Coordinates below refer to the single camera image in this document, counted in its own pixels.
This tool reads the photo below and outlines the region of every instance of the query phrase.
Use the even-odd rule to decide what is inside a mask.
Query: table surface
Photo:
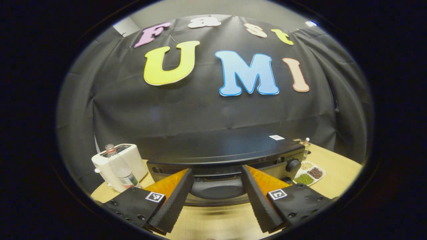
[[[330,199],[342,195],[362,168],[357,162],[314,144],[311,144],[310,151],[306,161],[318,165],[326,172],[325,176],[310,188]],[[153,183],[149,172],[140,181],[142,187]],[[117,195],[119,192],[104,182],[91,197],[105,203]],[[258,240],[275,233],[262,233],[251,204],[243,203],[221,207],[184,206],[172,232],[165,237],[172,240]]]

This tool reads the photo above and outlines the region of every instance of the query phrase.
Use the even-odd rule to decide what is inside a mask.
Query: black appliance
[[[248,201],[240,180],[241,165],[291,183],[303,154],[299,142],[267,129],[225,129],[178,134],[147,166],[154,181],[193,169],[194,184],[186,205],[228,205]]]

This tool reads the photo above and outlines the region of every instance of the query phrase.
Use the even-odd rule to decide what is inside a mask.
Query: water bottle
[[[105,146],[105,150],[108,153],[108,164],[114,175],[120,180],[120,182],[126,187],[142,188],[138,180],[133,175],[129,165],[126,161],[116,152],[116,148],[113,144]]]

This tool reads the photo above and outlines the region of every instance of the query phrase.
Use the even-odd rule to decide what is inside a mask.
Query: label sticker
[[[273,136],[269,136],[269,137],[271,137],[272,139],[274,139],[274,140],[282,140],[282,139],[285,139],[285,138],[282,138],[281,136],[279,136],[279,135],[273,135]]]
[[[271,198],[273,198],[273,200],[277,200],[279,198],[287,196],[287,194],[283,190],[281,190],[281,189],[275,190],[275,191],[271,191],[268,194],[270,194],[270,196],[271,196]]]
[[[160,200],[163,197],[164,197],[164,194],[150,192],[150,194],[148,194],[148,196],[145,199],[153,201],[153,202],[160,202]]]

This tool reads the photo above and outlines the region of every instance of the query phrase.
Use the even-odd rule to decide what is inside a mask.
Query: blue letter m
[[[224,71],[224,86],[219,93],[223,96],[237,96],[242,93],[242,88],[237,85],[236,75],[239,77],[248,93],[252,93],[259,76],[260,84],[257,88],[260,94],[278,94],[271,70],[271,58],[264,54],[255,54],[251,66],[233,51],[218,51],[215,56],[221,59]]]

